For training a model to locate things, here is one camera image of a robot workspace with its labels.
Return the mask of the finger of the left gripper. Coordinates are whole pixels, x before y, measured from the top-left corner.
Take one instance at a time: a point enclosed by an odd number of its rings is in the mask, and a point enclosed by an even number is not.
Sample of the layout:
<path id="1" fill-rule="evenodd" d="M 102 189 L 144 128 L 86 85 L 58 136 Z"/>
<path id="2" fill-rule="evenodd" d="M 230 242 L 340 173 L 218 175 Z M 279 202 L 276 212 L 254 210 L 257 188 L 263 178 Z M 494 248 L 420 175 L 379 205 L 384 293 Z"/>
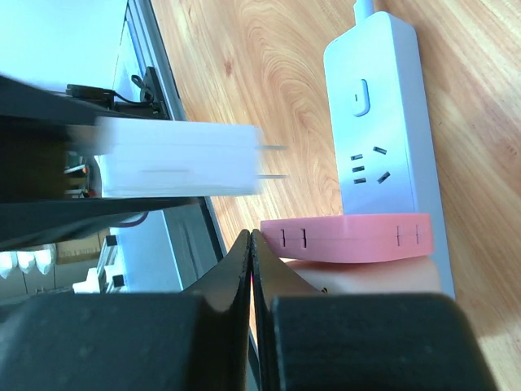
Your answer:
<path id="1" fill-rule="evenodd" d="M 200 204 L 195 197 L 101 196 L 94 122 L 105 110 L 1 79 L 1 246 L 80 239 L 140 213 Z"/>

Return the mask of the light blue power strip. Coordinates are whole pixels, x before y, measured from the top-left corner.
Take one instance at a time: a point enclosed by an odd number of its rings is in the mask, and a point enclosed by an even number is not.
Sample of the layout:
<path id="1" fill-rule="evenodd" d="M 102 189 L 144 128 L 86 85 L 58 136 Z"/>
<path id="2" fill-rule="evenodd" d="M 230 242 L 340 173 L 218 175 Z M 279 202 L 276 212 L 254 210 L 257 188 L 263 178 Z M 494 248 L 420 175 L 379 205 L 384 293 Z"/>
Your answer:
<path id="1" fill-rule="evenodd" d="M 353 9 L 354 27 L 323 56 L 343 211 L 429 214 L 441 289 L 454 297 L 417 34 L 371 1 Z"/>

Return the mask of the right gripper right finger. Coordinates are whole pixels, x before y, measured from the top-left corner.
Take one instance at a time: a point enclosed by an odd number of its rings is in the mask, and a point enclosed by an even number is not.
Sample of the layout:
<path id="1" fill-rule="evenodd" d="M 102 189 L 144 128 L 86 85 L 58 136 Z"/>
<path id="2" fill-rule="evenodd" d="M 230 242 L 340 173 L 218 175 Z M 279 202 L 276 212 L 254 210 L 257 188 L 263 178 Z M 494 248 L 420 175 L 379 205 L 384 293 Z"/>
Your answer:
<path id="1" fill-rule="evenodd" d="M 438 293 L 325 294 L 252 236 L 263 390 L 494 390 L 463 311 Z"/>

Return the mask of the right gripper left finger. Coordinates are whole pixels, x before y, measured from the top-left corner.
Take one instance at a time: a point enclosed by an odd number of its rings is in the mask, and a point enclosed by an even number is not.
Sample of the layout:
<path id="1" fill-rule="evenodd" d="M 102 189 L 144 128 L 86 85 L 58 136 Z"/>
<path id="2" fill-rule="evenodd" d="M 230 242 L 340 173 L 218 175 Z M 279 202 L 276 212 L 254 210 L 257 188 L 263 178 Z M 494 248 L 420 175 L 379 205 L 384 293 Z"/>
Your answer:
<path id="1" fill-rule="evenodd" d="M 4 390 L 244 390 L 249 234 L 179 293 L 43 294 L 1 313 Z"/>

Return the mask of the pink charger plug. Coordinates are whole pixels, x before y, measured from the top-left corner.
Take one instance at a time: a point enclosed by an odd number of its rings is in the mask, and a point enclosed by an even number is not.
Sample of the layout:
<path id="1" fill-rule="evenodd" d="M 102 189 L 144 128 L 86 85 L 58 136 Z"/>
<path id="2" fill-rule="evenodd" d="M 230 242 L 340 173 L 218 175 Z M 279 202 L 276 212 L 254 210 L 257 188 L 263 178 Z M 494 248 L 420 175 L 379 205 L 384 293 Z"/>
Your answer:
<path id="1" fill-rule="evenodd" d="M 301 261 L 368 264 L 434 253 L 426 213 L 266 220 L 260 223 L 260 232 L 276 256 Z"/>

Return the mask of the beige patterned cube charger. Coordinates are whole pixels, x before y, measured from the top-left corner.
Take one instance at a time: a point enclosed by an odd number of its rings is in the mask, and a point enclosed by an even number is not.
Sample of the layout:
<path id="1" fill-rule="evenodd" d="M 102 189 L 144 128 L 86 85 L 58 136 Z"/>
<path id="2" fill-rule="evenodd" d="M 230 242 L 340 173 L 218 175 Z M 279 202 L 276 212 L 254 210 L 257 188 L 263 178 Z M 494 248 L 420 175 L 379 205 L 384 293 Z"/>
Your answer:
<path id="1" fill-rule="evenodd" d="M 286 265 L 327 294 L 442 292 L 439 272 L 429 257 L 364 264 L 293 260 Z"/>

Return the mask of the white charger plug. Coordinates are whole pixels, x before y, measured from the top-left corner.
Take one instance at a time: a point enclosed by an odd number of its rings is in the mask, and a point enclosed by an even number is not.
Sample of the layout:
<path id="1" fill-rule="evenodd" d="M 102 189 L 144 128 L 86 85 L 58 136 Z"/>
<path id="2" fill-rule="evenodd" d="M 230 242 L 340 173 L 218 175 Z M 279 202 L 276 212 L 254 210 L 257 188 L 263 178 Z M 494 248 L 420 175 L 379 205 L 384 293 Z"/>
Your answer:
<path id="1" fill-rule="evenodd" d="M 101 117 L 96 152 L 104 198 L 256 194 L 263 152 L 253 125 Z"/>

